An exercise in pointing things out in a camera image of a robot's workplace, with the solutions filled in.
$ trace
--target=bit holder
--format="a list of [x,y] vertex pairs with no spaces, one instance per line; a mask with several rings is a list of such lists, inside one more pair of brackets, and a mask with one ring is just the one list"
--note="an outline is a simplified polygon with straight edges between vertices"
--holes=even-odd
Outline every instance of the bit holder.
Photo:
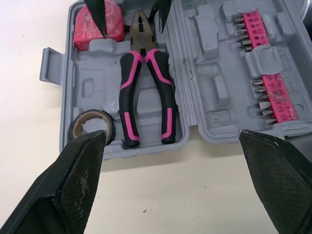
[[[264,24],[258,11],[244,13],[241,18],[234,19],[237,26],[239,40],[246,52],[250,52],[258,46],[270,45]],[[281,74],[263,75],[260,80],[253,82],[259,104],[264,116],[271,115],[267,124],[282,123],[297,120],[298,115],[293,107],[287,88]]]

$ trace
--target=tool case tray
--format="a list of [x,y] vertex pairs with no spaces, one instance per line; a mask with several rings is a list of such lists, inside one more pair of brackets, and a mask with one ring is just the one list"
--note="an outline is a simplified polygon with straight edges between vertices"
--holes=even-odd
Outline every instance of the tool case tray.
[[[148,16],[153,3],[153,0],[125,1],[122,5],[125,23],[131,24],[139,8]],[[277,137],[312,132],[312,43],[288,0],[173,0],[163,33],[157,13],[157,47],[169,54],[170,74],[175,83],[179,111],[176,142],[161,143],[160,97],[143,63],[134,97],[141,145],[134,149],[125,146],[118,112],[120,58],[130,50],[129,36],[122,42],[96,39],[90,42],[88,51],[79,52],[73,45],[73,37],[75,18],[83,6],[79,1],[69,8],[65,54],[51,48],[43,50],[40,80],[63,87],[60,151],[69,141],[68,131],[74,119],[91,109],[109,113],[116,126],[115,140],[105,147],[104,159],[179,149],[189,140],[193,125],[212,143],[238,142],[241,129]],[[262,67],[241,48],[233,24],[234,19],[254,10],[265,21],[274,47],[273,59]],[[260,114],[258,94],[252,82],[260,78],[255,70],[274,70],[279,63],[299,120],[268,125],[265,120],[270,117]],[[101,120],[92,119],[82,131],[103,128]]]

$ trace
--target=white table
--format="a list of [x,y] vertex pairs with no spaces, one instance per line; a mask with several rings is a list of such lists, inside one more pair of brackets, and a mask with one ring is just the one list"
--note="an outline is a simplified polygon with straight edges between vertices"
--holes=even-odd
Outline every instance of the white table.
[[[74,1],[0,1],[0,226],[59,155],[62,90],[39,82],[39,71],[43,48],[64,53]],[[240,145],[209,144],[192,128],[181,150],[104,162],[85,233],[277,231]]]

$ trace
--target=black grip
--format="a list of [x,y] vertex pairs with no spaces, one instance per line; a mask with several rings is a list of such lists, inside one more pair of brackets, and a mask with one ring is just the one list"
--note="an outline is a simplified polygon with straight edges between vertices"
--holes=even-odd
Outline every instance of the black grip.
[[126,146],[134,148],[140,145],[137,131],[133,98],[137,79],[142,67],[142,56],[136,51],[130,51],[120,59],[121,87],[119,94],[119,113]]
[[172,78],[169,74],[168,56],[158,49],[153,49],[147,54],[146,63],[153,76],[161,100],[161,142],[163,144],[175,143],[177,105],[171,84]]

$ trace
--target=pink and black pliers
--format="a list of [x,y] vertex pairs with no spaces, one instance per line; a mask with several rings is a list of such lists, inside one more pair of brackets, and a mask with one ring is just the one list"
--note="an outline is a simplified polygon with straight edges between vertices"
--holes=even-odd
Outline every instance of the pink and black pliers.
[[159,91],[162,105],[161,142],[172,144],[176,141],[176,100],[169,74],[168,55],[156,48],[151,25],[143,11],[135,13],[130,27],[131,51],[121,57],[121,88],[119,112],[126,146],[140,145],[133,99],[143,57]]

